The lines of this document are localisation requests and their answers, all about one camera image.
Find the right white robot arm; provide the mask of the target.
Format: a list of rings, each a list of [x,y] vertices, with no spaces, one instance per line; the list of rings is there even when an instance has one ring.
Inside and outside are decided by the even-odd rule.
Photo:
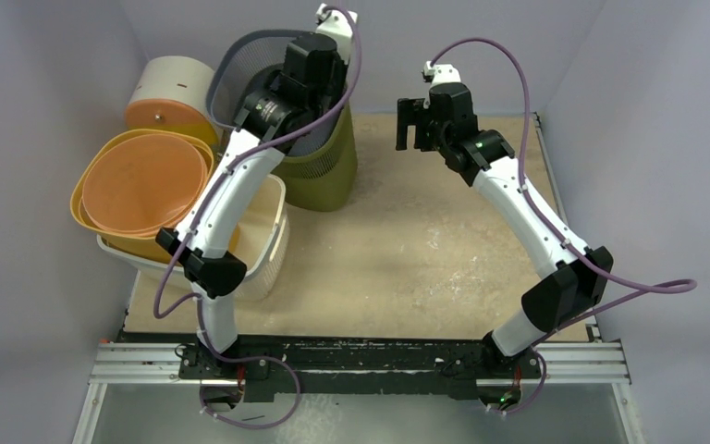
[[[435,85],[425,99],[400,98],[397,112],[397,150],[406,149],[408,128],[414,127],[415,148],[441,154],[450,170],[495,207],[540,278],[522,295],[518,312],[483,339],[484,369],[504,376],[537,340],[601,302],[606,278],[591,267],[610,270],[613,257],[605,247],[590,248],[545,200],[531,196],[535,188],[520,178],[507,140],[495,129],[479,128],[463,83]]]

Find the olive green slatted bin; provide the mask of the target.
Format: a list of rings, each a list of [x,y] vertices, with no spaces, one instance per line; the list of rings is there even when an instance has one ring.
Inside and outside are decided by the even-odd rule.
[[[317,142],[318,149],[288,156],[273,171],[284,181],[285,201],[314,212],[337,211],[347,203],[358,171],[350,107],[343,108],[335,124],[315,130],[304,140]]]

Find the grey slatted waste bin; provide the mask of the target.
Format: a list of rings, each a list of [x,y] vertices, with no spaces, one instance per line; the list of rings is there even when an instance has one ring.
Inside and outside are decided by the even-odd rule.
[[[349,64],[344,63],[346,74],[342,94],[313,122],[305,126],[271,126],[261,116],[262,105],[267,99],[264,81],[272,70],[283,63],[289,42],[308,32],[316,33],[281,29],[253,31],[239,38],[226,51],[214,72],[205,99],[209,117],[217,127],[225,131],[225,138],[216,149],[218,157],[224,154],[233,130],[246,130],[256,136],[259,142],[268,142],[311,126],[309,132],[293,141],[279,144],[278,149],[287,155],[295,156],[310,154],[318,149],[317,142],[304,139],[315,130],[335,124],[335,117],[323,119],[323,115],[329,112],[344,94]]]

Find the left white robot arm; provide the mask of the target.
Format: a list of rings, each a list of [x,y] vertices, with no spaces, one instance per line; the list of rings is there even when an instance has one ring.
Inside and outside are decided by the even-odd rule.
[[[229,249],[235,227],[263,181],[296,139],[335,117],[346,104],[353,37],[317,32],[268,32],[286,41],[281,63],[248,78],[226,124],[232,132],[224,156],[190,213],[155,240],[181,264],[197,302],[203,367],[226,378],[238,369],[234,292],[247,266]]]

